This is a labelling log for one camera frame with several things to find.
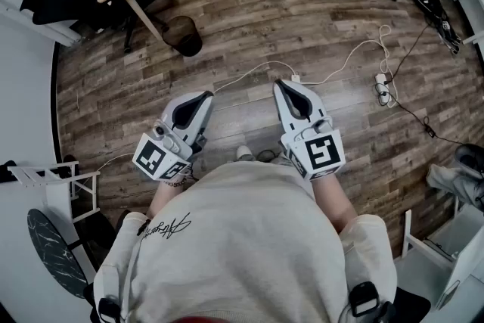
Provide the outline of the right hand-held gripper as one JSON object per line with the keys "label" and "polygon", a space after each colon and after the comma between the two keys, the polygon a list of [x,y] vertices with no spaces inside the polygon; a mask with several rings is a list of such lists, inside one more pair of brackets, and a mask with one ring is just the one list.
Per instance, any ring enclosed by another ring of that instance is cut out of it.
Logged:
{"label": "right hand-held gripper", "polygon": [[284,155],[306,181],[334,174],[345,163],[340,131],[325,116],[322,100],[297,82],[277,79],[273,85],[278,117],[284,129]]}

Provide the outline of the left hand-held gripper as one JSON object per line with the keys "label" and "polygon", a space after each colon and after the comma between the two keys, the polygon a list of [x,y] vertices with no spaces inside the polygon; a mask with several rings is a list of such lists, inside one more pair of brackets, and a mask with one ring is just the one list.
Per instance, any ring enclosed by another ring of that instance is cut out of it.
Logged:
{"label": "left hand-held gripper", "polygon": [[142,135],[132,162],[153,180],[176,180],[184,175],[206,143],[203,133],[212,109],[213,93],[209,91],[172,99],[152,131]]}

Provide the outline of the black waste bin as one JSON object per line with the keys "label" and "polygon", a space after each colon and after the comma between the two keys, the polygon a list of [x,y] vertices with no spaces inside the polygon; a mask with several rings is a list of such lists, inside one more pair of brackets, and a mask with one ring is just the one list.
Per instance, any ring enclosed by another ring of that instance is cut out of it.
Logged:
{"label": "black waste bin", "polygon": [[162,27],[163,41],[184,57],[193,57],[203,47],[195,22],[187,16],[174,17]]}

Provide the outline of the person's left forearm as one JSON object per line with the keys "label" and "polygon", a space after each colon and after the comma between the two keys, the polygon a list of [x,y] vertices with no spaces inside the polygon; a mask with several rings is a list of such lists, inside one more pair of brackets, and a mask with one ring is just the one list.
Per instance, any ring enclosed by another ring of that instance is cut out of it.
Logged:
{"label": "person's left forearm", "polygon": [[160,182],[146,212],[147,218],[152,219],[155,217],[155,215],[158,214],[168,202],[186,191],[195,183],[196,182],[193,179],[187,179],[184,176],[178,177],[175,182]]}

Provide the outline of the person's right forearm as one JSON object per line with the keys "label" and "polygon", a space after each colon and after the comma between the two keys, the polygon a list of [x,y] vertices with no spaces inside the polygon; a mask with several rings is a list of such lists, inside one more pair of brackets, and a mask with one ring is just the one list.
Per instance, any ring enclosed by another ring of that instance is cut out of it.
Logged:
{"label": "person's right forearm", "polygon": [[315,202],[340,233],[358,214],[334,174],[312,181]]}

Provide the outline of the person's grey trousers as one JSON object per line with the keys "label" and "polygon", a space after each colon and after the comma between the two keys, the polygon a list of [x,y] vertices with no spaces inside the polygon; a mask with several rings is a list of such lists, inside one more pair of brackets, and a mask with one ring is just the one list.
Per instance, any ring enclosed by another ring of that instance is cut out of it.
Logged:
{"label": "person's grey trousers", "polygon": [[273,163],[275,165],[293,167],[292,161],[287,158],[287,156],[283,152],[279,153],[279,155],[272,159],[270,163]]}

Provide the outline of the white power strip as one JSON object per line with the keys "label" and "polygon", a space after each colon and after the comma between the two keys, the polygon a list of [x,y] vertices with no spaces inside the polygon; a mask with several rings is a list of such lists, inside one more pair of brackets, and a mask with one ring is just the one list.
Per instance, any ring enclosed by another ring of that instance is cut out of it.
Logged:
{"label": "white power strip", "polygon": [[391,101],[389,87],[386,84],[386,76],[379,73],[375,76],[375,89],[381,106],[386,106]]}

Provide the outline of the person's beige shirt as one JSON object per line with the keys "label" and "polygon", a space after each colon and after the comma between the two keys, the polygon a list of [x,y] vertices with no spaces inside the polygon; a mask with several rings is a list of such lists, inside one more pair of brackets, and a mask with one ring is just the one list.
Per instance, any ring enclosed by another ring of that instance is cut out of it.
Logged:
{"label": "person's beige shirt", "polygon": [[[95,276],[99,323],[104,297],[121,323],[368,323],[396,296],[384,221],[358,214],[337,233],[293,167],[227,163],[137,236],[148,219],[126,214]],[[380,305],[355,318],[349,293],[365,281]]]}

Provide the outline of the white folding chair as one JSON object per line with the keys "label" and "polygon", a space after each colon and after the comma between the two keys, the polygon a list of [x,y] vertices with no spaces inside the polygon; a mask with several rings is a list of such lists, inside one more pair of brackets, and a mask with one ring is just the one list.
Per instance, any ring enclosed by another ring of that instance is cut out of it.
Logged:
{"label": "white folding chair", "polygon": [[[73,224],[100,211],[98,207],[97,180],[99,170],[76,174],[78,161],[47,166],[8,166],[7,170],[25,188],[44,188],[47,207]],[[73,215],[72,202],[84,191],[91,195],[91,209]]]}

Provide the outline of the black marble round table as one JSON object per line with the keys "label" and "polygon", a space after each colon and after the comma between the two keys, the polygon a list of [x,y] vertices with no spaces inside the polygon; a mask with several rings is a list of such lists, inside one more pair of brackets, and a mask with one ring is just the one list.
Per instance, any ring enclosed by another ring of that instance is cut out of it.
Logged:
{"label": "black marble round table", "polygon": [[27,227],[33,246],[54,280],[82,299],[99,268],[97,255],[112,247],[116,232],[102,213],[65,222],[53,212],[31,209]]}

